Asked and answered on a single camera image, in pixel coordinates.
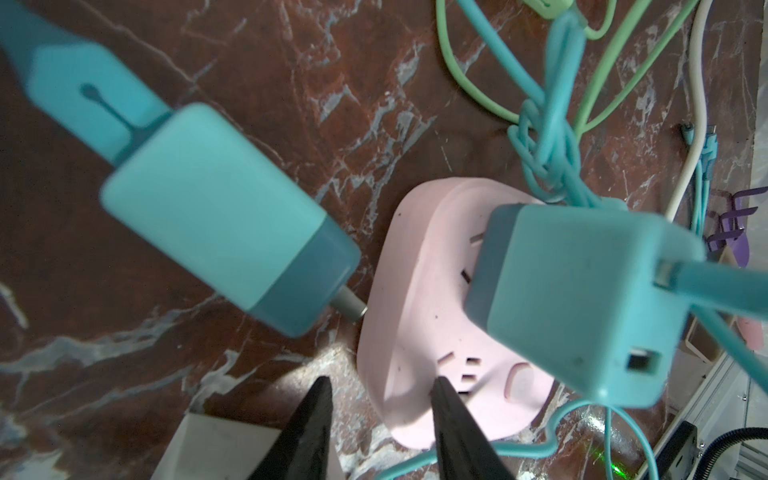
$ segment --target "cable connector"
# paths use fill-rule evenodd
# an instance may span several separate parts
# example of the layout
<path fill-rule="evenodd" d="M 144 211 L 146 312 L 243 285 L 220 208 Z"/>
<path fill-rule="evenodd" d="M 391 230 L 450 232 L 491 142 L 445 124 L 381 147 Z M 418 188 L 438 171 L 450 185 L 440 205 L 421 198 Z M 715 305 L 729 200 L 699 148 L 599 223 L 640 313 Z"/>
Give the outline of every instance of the cable connector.
<path fill-rule="evenodd" d="M 694 142 L 694 126 L 684 124 L 681 128 L 685 143 L 690 146 Z M 707 136 L 704 139 L 704 148 L 701 151 L 701 166 L 703 168 L 703 179 L 712 180 L 712 170 L 717 160 L 717 126 L 707 125 Z"/>
<path fill-rule="evenodd" d="M 523 2 L 533 8 L 542 18 L 552 20 L 557 18 L 573 5 L 573 0 L 523 0 Z"/>

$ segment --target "pink object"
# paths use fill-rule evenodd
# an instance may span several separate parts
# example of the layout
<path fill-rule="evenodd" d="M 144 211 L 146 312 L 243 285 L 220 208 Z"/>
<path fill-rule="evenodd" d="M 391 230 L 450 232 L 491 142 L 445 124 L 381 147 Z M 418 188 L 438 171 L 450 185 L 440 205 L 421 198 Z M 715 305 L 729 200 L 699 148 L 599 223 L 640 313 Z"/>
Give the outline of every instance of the pink object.
<path fill-rule="evenodd" d="M 763 348 L 763 323 L 758 320 L 748 319 L 740 316 L 736 320 L 736 326 L 739 327 L 746 347 L 750 350 L 760 350 Z"/>
<path fill-rule="evenodd" d="M 429 390 L 447 377 L 488 440 L 521 431 L 554 380 L 464 314 L 488 217 L 499 205 L 540 203 L 483 178 L 419 185 L 389 226 L 362 323 L 357 369 L 369 398 L 401 445 L 435 441 Z"/>

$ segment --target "power strip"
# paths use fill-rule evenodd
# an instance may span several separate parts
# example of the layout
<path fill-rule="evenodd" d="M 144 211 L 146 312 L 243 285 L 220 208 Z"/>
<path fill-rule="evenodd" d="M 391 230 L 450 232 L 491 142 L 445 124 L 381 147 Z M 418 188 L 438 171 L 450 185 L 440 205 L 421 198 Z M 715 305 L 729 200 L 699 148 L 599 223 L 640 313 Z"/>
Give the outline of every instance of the power strip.
<path fill-rule="evenodd" d="M 493 340 L 463 303 L 491 212 L 540 203 L 482 178 L 448 178 L 406 195 L 389 226 L 362 324 L 357 368 L 401 445 L 435 441 L 429 391 L 447 377 L 489 440 L 514 435 L 544 406 L 554 380 Z"/>

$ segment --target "marble surface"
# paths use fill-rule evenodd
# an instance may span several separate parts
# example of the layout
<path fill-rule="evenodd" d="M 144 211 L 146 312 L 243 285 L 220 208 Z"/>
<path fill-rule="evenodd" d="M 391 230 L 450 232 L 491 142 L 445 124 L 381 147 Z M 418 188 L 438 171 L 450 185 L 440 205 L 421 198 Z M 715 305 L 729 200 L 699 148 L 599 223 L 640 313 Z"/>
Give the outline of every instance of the marble surface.
<path fill-rule="evenodd" d="M 630 2 L 619 3 L 622 18 Z M 596 111 L 680 3 L 648 9 Z M 28 4 L 107 45 L 169 104 L 204 101 L 229 118 L 359 243 L 351 286 L 363 299 L 387 225 L 414 186 L 479 176 L 527 190 L 505 125 L 446 73 L 430 1 Z M 481 6 L 540 79 L 547 24 L 515 1 Z M 599 22 L 601 0 L 579 6 Z M 707 24 L 705 84 L 720 139 L 716 190 L 749 184 L 762 7 L 715 2 Z M 521 92 L 453 2 L 448 17 L 468 76 L 517 109 Z M 621 108 L 582 141 L 587 184 L 632 210 L 663 207 L 685 156 L 678 125 L 690 118 L 689 30 L 690 21 Z M 589 44 L 574 98 L 606 43 Z M 29 105 L 2 56 L 0 91 L 3 478 L 149 478 L 185 412 L 280 427 L 321 373 L 333 381 L 333 439 L 350 478 L 371 478 L 413 455 L 391 440 L 357 378 L 359 325 L 328 312 L 310 334 L 285 339 L 246 318 L 101 209 L 109 165 Z M 712 207 L 721 208 L 715 200 Z M 535 425 L 568 394 L 558 387 L 551 397 Z M 671 417 L 664 399 L 633 415 L 652 441 Z M 510 468 L 524 480 L 602 478 L 594 456 L 602 422 L 599 409 L 573 415 L 559 430 L 558 455 L 510 460 Z M 614 454 L 636 468 L 637 444 L 617 424 Z M 518 439 L 540 434 L 532 426 Z"/>

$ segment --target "teal power adapter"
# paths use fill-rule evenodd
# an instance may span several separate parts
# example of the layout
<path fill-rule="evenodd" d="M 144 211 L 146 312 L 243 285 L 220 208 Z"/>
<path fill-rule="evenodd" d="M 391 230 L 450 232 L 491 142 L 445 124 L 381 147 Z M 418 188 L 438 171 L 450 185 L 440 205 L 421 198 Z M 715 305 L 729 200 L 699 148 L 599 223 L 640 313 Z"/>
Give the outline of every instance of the teal power adapter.
<path fill-rule="evenodd" d="M 660 263 L 704 260 L 696 235 L 658 215 L 504 205 L 488 221 L 465 312 L 586 398 L 647 408 L 691 308 L 657 285 Z"/>
<path fill-rule="evenodd" d="M 101 204 L 288 336 L 315 323 L 360 260 L 336 222 L 204 104 L 176 112 L 148 138 L 107 179 Z"/>
<path fill-rule="evenodd" d="M 333 304 L 359 248 L 214 109 L 171 110 L 109 50 L 0 0 L 0 45 L 33 104 L 117 170 L 104 208 L 232 303 L 287 336 Z"/>

